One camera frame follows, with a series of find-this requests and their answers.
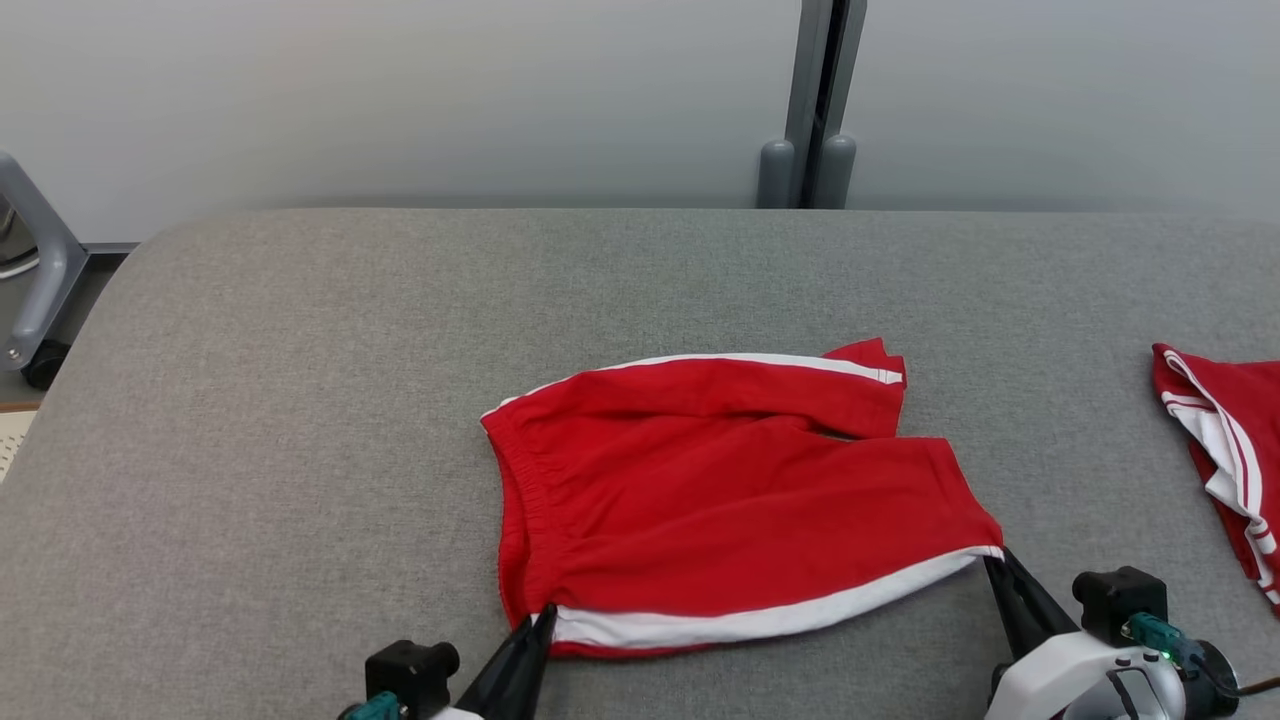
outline folded red fabric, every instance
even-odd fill
[[[1001,553],[951,446],[895,438],[902,359],[677,355],[503,402],[499,583],[558,655],[823,628]]]
[[[1152,378],[1169,414],[1192,434],[1192,461],[1235,556],[1280,615],[1280,361],[1215,363],[1156,343]]]

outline teal connector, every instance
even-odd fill
[[[399,720],[399,700],[392,693],[378,693],[343,720]]]
[[[1192,667],[1193,657],[1204,660],[1204,648],[1198,642],[1149,612],[1138,612],[1129,618],[1124,634],[1135,643],[1160,652],[1179,667]]]

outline gray pole base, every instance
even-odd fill
[[[854,174],[858,143],[847,135],[833,135],[822,143],[818,178],[813,186],[813,206],[844,210],[849,199],[849,181]]]
[[[755,188],[756,208],[791,206],[791,170],[796,149],[788,140],[765,142],[760,149],[760,179]]]

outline chair wheel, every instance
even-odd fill
[[[36,348],[36,356],[22,369],[22,377],[27,379],[27,384],[36,389],[49,389],[70,348],[72,346],[56,340],[41,342],[40,347]]]

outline gray table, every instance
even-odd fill
[[[0,484],[0,716],[324,719],[361,662],[504,635],[480,414],[678,352],[906,356],[902,434],[951,439],[1073,612],[1170,584],[1245,679],[1280,620],[1152,397],[1165,341],[1280,357],[1280,228],[1171,217],[301,210],[142,246]],[[805,637],[566,661],[540,717],[978,717],[1007,653],[977,568]],[[1276,698],[1245,717],[1280,715]]]

